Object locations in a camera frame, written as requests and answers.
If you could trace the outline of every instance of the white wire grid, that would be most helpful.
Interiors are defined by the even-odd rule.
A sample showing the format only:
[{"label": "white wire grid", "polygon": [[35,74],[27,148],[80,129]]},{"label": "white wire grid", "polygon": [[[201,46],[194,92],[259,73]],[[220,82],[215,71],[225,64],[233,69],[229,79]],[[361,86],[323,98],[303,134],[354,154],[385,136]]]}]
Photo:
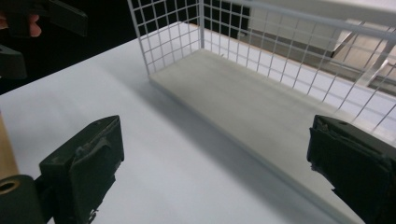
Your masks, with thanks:
[{"label": "white wire grid", "polygon": [[[162,0],[129,4],[149,74],[198,49],[206,49],[350,113],[355,123],[369,123],[372,131],[388,134],[387,138],[396,145],[396,98],[381,91],[396,74],[394,66],[378,72],[379,85],[374,88],[360,86],[345,75],[355,73],[359,77],[384,55],[386,43],[396,42],[394,28],[355,25],[251,1]],[[265,18],[249,15],[252,7],[267,11]],[[277,17],[277,21],[269,20],[271,17]],[[294,24],[285,25],[282,21]],[[258,22],[264,31],[276,30],[276,34],[254,32],[248,29],[248,22]],[[301,29],[303,22],[305,26],[309,24],[310,30]],[[321,30],[329,27],[332,32],[324,35]],[[355,35],[345,42],[335,37],[341,31]],[[289,41],[282,40],[281,34],[289,35]],[[245,35],[244,41],[238,38],[241,35]],[[368,48],[366,42],[359,41],[368,36],[375,42],[374,47]],[[307,44],[299,45],[296,39],[305,39]],[[332,57],[328,48],[322,52],[312,50],[317,42],[341,46],[339,56]],[[355,57],[353,51],[361,58],[360,67],[349,64]],[[396,63],[395,56],[385,56],[390,63]]]}]

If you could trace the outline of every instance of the wooden rod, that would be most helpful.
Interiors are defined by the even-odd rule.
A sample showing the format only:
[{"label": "wooden rod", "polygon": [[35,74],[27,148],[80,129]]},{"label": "wooden rod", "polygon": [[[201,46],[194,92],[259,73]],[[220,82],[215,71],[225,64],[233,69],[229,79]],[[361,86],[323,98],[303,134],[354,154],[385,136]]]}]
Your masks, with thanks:
[{"label": "wooden rod", "polygon": [[18,174],[18,166],[0,112],[0,180]]}]

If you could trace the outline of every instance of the wire mesh basket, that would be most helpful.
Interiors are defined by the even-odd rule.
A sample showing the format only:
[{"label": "wire mesh basket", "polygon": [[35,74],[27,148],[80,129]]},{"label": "wire mesh basket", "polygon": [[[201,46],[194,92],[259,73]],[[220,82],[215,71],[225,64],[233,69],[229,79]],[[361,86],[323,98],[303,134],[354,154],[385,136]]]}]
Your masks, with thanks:
[{"label": "wire mesh basket", "polygon": [[[198,64],[191,67],[191,72],[210,67],[210,63],[199,65],[203,61],[193,58],[196,52],[204,50],[201,57],[220,64],[209,69],[213,74],[222,70],[245,74],[244,70],[238,70],[243,68],[248,70],[247,77],[253,74],[263,78],[263,89],[281,86],[279,92],[287,92],[292,98],[288,96],[291,100],[282,105],[284,110],[290,110],[300,101],[315,99],[318,102],[315,106],[321,111],[342,117],[396,146],[395,28],[370,21],[325,18],[255,1],[130,1],[129,5],[150,76],[170,69],[167,73],[171,77],[178,68],[189,73],[190,68],[183,67],[187,62],[189,66]],[[217,61],[217,58],[229,63]],[[182,88],[172,82],[165,88]],[[239,86],[246,84],[243,77],[236,82]],[[192,88],[190,93],[186,92],[183,94],[201,94]],[[205,116],[205,112],[194,105],[189,106]],[[304,112],[293,113],[295,118],[290,118],[290,124],[285,125],[298,126],[295,120],[304,117]],[[329,206],[332,207],[322,205],[322,208],[332,210]],[[340,212],[336,213],[333,215],[340,217]]]}]

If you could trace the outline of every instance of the dark background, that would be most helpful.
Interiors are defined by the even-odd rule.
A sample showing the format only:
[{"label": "dark background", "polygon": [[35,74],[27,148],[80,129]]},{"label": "dark background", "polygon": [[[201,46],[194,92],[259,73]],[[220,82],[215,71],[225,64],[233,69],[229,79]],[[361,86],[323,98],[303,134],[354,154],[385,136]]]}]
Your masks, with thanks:
[{"label": "dark background", "polygon": [[[123,43],[136,38],[132,17],[129,11],[127,0],[63,0],[66,4],[81,9],[88,15],[88,36],[81,37],[75,35],[63,28],[50,23],[49,18],[41,17],[38,21],[42,29],[42,34],[37,38],[11,38],[8,30],[0,31],[0,44],[8,48],[19,51],[23,54],[25,67],[28,78],[26,79],[6,79],[0,78],[0,94],[12,91],[27,83],[48,76],[54,72],[62,70],[75,63],[89,59],[94,55],[113,49]],[[151,0],[141,0],[140,5],[137,0],[133,0],[134,7],[144,6]],[[165,13],[164,4],[168,12],[169,23],[184,21],[197,16],[197,6],[194,6],[196,0],[168,0],[166,3],[156,4],[155,7],[144,7],[142,9],[145,20],[149,21],[154,15],[160,17]],[[212,9],[205,8],[205,16],[213,20],[219,20],[219,11],[217,8],[224,8],[226,11],[221,13],[221,20],[224,23],[230,23],[234,28],[230,31],[231,36],[236,37],[239,32],[235,27],[241,27],[246,30],[248,19],[238,16],[241,12],[248,15],[248,8],[240,7],[227,3],[220,6],[217,1],[205,1],[206,4],[214,4]],[[138,23],[143,22],[141,11],[136,12]],[[197,23],[198,20],[191,19],[190,22]],[[147,28],[140,27],[141,35],[164,27],[167,24],[166,18],[156,22],[150,22]],[[205,28],[215,31],[219,30],[218,22],[205,20]],[[221,26],[221,32],[229,34],[227,26]]]}]

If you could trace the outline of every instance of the white table surface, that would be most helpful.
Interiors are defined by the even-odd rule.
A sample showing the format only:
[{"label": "white table surface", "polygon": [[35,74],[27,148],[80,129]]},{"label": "white table surface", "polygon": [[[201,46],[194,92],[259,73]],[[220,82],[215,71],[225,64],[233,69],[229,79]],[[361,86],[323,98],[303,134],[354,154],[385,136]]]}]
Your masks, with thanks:
[{"label": "white table surface", "polygon": [[120,115],[125,161],[93,223],[334,223],[149,82],[136,40],[0,96],[22,174]]}]

